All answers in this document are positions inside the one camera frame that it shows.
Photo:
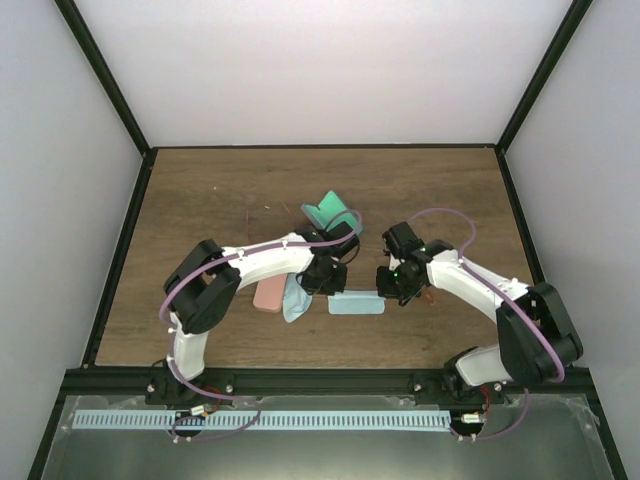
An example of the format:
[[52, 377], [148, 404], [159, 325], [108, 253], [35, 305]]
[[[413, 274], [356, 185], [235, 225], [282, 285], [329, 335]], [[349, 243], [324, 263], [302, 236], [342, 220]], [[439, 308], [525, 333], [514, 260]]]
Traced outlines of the orange transparent sunglasses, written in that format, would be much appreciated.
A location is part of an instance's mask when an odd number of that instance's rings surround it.
[[432, 295], [432, 293], [425, 289], [422, 293], [422, 298], [424, 301], [426, 301], [429, 305], [433, 306], [436, 304], [436, 300], [434, 298], [434, 296]]

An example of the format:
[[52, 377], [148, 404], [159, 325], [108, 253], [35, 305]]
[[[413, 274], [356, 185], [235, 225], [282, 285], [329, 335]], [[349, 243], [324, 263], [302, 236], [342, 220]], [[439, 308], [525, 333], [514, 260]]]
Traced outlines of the light blue cleaning cloth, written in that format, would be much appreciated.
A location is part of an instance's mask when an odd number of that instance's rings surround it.
[[331, 315], [380, 315], [385, 311], [385, 299], [376, 291], [348, 290], [327, 297]]

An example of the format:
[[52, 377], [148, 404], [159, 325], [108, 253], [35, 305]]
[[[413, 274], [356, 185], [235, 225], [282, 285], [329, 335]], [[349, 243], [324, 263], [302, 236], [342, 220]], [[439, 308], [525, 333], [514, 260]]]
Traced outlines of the pink glasses case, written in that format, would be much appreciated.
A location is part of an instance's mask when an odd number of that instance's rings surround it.
[[286, 287], [286, 275], [260, 280], [253, 297], [253, 306], [263, 312], [278, 313], [282, 309]]

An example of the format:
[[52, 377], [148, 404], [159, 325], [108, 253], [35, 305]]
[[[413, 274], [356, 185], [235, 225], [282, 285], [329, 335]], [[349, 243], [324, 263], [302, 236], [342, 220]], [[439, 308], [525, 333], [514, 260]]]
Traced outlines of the grey glasses case green lining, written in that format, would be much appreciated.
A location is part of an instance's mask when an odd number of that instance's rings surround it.
[[349, 210], [350, 208], [333, 190], [329, 190], [317, 205], [309, 203], [301, 205], [301, 211], [317, 229], [326, 230], [340, 222], [346, 222], [357, 235], [360, 235], [363, 230], [362, 224]]

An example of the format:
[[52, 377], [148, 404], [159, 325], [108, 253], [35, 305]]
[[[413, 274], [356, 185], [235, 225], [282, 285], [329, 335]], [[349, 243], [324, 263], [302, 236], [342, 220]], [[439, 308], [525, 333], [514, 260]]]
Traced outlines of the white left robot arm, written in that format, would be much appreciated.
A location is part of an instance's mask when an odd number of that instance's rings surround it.
[[359, 244], [358, 230], [346, 222], [330, 230], [301, 227], [249, 246], [221, 247], [211, 239], [197, 244], [164, 284], [159, 317], [169, 325], [170, 393], [184, 404], [203, 395], [208, 332], [224, 318], [238, 291], [292, 275], [308, 295], [341, 293], [347, 280], [341, 259]]

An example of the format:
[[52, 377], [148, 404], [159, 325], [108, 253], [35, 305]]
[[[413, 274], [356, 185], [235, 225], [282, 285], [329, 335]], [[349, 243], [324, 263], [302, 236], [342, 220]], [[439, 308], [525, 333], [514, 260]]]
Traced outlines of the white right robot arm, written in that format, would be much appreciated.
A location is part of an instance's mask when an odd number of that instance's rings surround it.
[[560, 383], [584, 354], [582, 341], [557, 289], [547, 282], [528, 285], [481, 267], [452, 245], [420, 239], [406, 222], [383, 233], [386, 266], [376, 271], [379, 296], [400, 305], [428, 287], [446, 291], [489, 318], [497, 342], [471, 347], [444, 366], [447, 396], [465, 403], [481, 386], [514, 382], [533, 387]]

